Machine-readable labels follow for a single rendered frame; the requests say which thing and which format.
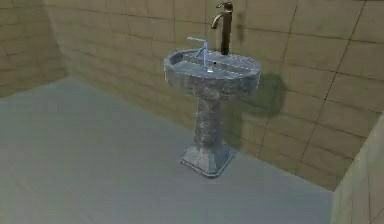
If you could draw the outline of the pale blue thin tool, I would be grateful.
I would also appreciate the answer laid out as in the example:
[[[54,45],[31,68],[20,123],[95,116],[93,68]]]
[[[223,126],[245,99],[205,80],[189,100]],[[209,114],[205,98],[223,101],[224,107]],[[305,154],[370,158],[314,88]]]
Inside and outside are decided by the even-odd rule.
[[[208,41],[205,39],[197,38],[197,37],[188,37],[188,40],[202,42],[203,46],[198,49],[195,56],[202,57],[203,66],[206,68],[208,73],[212,73],[213,69],[208,66]]]

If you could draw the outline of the grey stone pedestal sink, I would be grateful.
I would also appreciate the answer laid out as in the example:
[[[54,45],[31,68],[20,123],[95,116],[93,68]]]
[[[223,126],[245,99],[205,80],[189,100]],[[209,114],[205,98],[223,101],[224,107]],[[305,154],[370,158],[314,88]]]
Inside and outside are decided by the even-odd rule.
[[[233,158],[223,136],[222,103],[251,95],[259,85],[259,61],[243,55],[208,51],[208,73],[198,49],[173,52],[164,58],[165,80],[171,87],[197,98],[194,144],[180,163],[207,177],[220,176]]]

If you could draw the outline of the dark bronze faucet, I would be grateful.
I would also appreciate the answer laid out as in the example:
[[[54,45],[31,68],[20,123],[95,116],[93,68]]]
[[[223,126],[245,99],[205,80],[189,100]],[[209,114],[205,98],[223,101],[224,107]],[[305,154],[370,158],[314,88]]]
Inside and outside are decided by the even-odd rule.
[[[220,52],[222,55],[228,55],[230,50],[233,3],[230,0],[224,0],[223,2],[217,4],[216,7],[222,8],[223,11],[219,12],[213,17],[211,22],[211,28],[217,29],[219,22],[223,22],[223,27],[221,31]]]

